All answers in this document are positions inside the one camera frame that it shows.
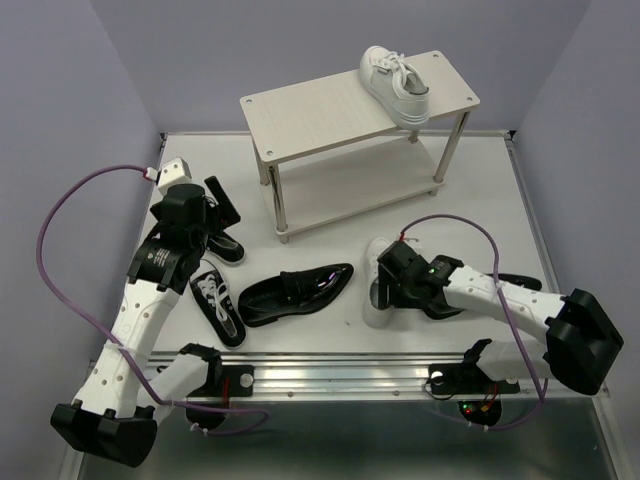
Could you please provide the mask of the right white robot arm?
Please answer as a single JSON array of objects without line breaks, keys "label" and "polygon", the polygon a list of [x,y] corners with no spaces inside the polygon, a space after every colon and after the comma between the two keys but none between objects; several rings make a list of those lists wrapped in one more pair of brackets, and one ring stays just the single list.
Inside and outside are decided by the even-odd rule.
[{"label": "right white robot arm", "polygon": [[443,371],[442,395],[479,393],[491,384],[553,378],[583,395],[596,394],[624,341],[597,299],[531,290],[519,276],[481,273],[439,255],[426,261],[402,241],[377,259],[378,299],[385,309],[412,309],[443,321],[473,312],[530,339],[481,339],[463,361]]}]

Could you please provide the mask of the white sneaker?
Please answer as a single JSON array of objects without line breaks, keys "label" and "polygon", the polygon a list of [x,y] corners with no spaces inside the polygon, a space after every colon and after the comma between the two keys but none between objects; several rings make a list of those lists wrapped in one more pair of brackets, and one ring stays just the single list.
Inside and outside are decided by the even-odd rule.
[{"label": "white sneaker", "polygon": [[428,123],[430,87],[403,54],[371,46],[361,57],[358,76],[400,129],[419,131]]},{"label": "white sneaker", "polygon": [[377,237],[367,245],[364,253],[365,294],[363,319],[367,326],[384,329],[391,321],[391,309],[384,307],[379,299],[378,257],[391,245],[388,239]]}]

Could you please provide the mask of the black loafer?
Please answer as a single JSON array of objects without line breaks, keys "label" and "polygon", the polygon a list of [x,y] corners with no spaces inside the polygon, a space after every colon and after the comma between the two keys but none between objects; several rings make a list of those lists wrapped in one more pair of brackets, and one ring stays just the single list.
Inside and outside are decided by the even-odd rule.
[{"label": "black loafer", "polygon": [[[530,290],[540,291],[542,289],[542,282],[534,277],[500,273],[498,278],[500,281],[505,281]],[[459,315],[463,312],[463,309],[450,306],[446,302],[444,294],[438,293],[427,303],[423,312],[432,320],[444,320]]]},{"label": "black loafer", "polygon": [[282,317],[316,313],[332,303],[354,274],[349,263],[287,272],[261,280],[241,292],[238,311],[250,328],[262,327]]}]

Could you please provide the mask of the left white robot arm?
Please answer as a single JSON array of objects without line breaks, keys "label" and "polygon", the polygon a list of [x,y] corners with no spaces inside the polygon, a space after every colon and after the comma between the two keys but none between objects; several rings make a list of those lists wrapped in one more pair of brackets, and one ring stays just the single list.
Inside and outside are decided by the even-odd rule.
[{"label": "left white robot arm", "polygon": [[149,455],[162,414],[195,390],[210,394],[222,384],[219,352],[199,344],[183,347],[154,383],[142,370],[199,268],[209,237],[240,221],[214,176],[202,185],[169,187],[151,213],[156,223],[133,257],[120,312],[94,370],[71,403],[55,407],[50,420],[72,448],[130,467]]}]

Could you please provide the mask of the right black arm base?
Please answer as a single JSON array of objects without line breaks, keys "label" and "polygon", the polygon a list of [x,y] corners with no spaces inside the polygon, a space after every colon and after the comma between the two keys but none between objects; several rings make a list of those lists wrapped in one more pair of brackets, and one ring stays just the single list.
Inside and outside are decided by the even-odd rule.
[{"label": "right black arm base", "polygon": [[464,420],[472,425],[494,427],[503,411],[500,397],[518,394],[520,385],[491,380],[476,366],[436,364],[429,370],[422,390],[438,401],[458,398],[458,409]]}]

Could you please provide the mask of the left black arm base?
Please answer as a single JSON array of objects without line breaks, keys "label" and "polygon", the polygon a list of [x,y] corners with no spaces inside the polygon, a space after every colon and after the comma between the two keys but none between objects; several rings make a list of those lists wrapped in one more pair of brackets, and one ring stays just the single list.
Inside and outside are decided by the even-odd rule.
[{"label": "left black arm base", "polygon": [[[200,404],[214,408],[229,409],[232,398],[248,398],[252,396],[253,373],[254,367],[251,365],[223,366],[218,380],[207,381],[203,386],[193,391],[190,396],[213,398],[213,403],[200,401]],[[229,414],[213,414],[188,409],[185,411],[185,416],[192,426],[209,432],[218,430],[227,420]]]}]

